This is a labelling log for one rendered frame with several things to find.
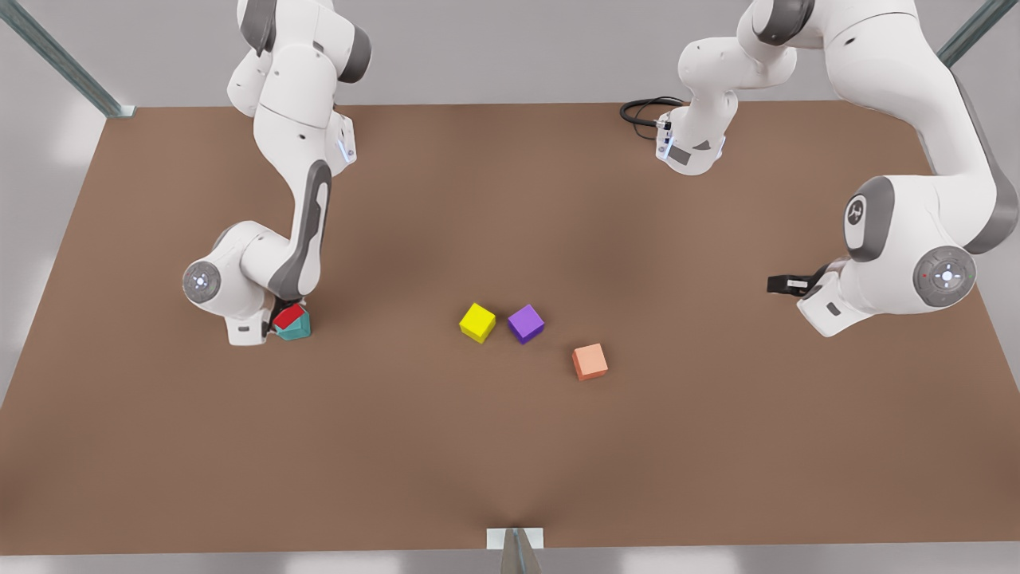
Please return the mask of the orange wooden cube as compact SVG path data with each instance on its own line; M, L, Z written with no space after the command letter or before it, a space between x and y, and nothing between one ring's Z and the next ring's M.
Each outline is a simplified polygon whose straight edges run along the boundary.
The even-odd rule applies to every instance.
M608 372L608 363L600 343L576 348L571 357L579 381L598 378Z

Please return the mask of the silver frame post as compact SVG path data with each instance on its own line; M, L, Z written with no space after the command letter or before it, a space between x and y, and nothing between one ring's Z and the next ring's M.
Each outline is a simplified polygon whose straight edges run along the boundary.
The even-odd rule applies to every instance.
M1020 0L985 0L966 22L959 27L944 47L937 51L937 56L947 68L951 68L970 49L972 49L985 33L990 32L1010 10L1020 3Z
M106 119L131 119L135 106L123 105L76 58L41 25L18 0L0 0L0 19L26 41L63 79L68 81Z
M500 574L543 574L536 549L545 547L543 528L492 528L487 549L499 549Z

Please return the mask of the purple wooden cube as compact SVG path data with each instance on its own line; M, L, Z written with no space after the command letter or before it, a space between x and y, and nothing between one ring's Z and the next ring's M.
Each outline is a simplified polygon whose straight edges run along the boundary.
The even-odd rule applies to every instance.
M525 305L508 317L509 328L521 344L536 338L545 329L545 322L532 305Z

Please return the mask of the yellow wooden cube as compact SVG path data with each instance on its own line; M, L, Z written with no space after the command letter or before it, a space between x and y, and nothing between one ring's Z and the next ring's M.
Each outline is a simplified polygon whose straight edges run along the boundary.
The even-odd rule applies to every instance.
M481 305L472 304L458 324L463 334L475 342L484 343L496 326L496 315Z

